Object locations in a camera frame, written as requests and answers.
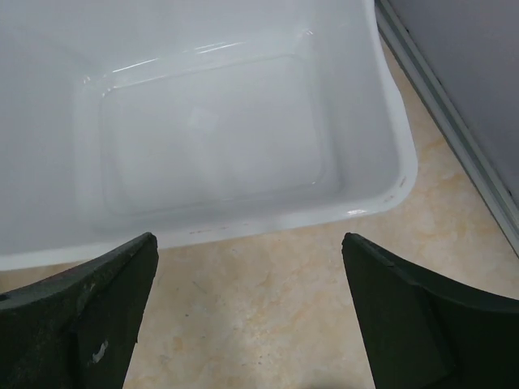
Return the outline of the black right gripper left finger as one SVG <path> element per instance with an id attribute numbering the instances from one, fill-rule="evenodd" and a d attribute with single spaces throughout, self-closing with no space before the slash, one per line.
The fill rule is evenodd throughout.
<path id="1" fill-rule="evenodd" d="M 121 388 L 157 273 L 144 233 L 1 295 L 3 388 Z"/>

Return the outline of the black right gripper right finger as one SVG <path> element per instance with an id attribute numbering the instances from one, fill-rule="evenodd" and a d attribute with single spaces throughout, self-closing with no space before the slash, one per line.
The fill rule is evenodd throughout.
<path id="1" fill-rule="evenodd" d="M 409 262 L 356 233 L 342 256 L 378 388 L 516 388 L 518 302 Z"/>

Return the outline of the large white plastic container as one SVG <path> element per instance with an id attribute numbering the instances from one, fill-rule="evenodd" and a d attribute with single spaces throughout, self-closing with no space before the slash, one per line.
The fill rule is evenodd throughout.
<path id="1" fill-rule="evenodd" d="M 418 161 L 372 1 L 4 1 L 1 268 L 386 212 Z"/>

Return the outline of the grey aluminium frame post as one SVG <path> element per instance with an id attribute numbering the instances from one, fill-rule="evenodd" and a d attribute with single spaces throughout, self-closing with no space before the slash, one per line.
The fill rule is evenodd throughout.
<path id="1" fill-rule="evenodd" d="M 517 253 L 518 206 L 508 188 L 491 166 L 390 3 L 376 1 L 375 13 L 380 35 L 478 190 L 513 251 Z"/>

